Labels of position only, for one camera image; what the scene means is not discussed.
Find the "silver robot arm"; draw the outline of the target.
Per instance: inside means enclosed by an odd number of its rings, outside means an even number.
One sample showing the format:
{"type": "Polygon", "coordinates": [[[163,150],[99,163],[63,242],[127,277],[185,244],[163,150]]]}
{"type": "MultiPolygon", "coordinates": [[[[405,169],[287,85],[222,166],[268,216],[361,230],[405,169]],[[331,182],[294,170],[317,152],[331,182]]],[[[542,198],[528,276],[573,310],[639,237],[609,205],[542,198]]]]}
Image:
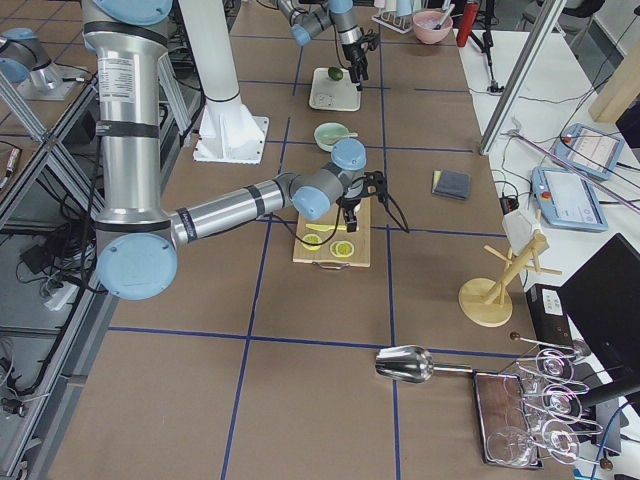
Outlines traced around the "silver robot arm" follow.
{"type": "MultiPolygon", "coordinates": [[[[168,213],[160,202],[159,63],[168,51],[168,1],[86,1],[85,43],[97,56],[98,151],[105,205],[95,220],[96,273],[122,299],[164,291],[178,265],[178,246],[294,207],[323,216],[337,201],[358,196],[366,153],[356,139],[339,140],[330,161],[309,175],[282,174],[194,207],[168,213]]],[[[243,103],[219,1],[183,1],[180,13],[205,97],[199,157],[256,163],[268,121],[243,103]]]]}
{"type": "Polygon", "coordinates": [[[378,48],[380,39],[377,32],[365,31],[359,25],[352,1],[258,1],[258,4],[279,11],[300,46],[332,29],[338,64],[348,72],[356,90],[362,91],[362,83],[369,80],[366,54],[378,48]]]}

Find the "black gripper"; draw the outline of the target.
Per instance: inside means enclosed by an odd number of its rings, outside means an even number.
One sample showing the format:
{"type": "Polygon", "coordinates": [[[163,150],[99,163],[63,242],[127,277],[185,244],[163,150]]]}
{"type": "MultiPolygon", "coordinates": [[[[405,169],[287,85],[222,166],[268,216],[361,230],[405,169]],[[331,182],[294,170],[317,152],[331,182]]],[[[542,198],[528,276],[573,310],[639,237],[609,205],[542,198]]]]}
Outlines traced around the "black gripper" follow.
{"type": "Polygon", "coordinates": [[[357,211],[355,208],[360,203],[362,190],[363,180],[356,179],[337,200],[337,204],[344,209],[343,217],[347,232],[356,232],[358,230],[357,211]]]}
{"type": "Polygon", "coordinates": [[[361,42],[341,45],[345,59],[348,61],[348,70],[353,84],[357,84],[357,90],[361,91],[363,85],[369,80],[368,61],[361,42]]]}

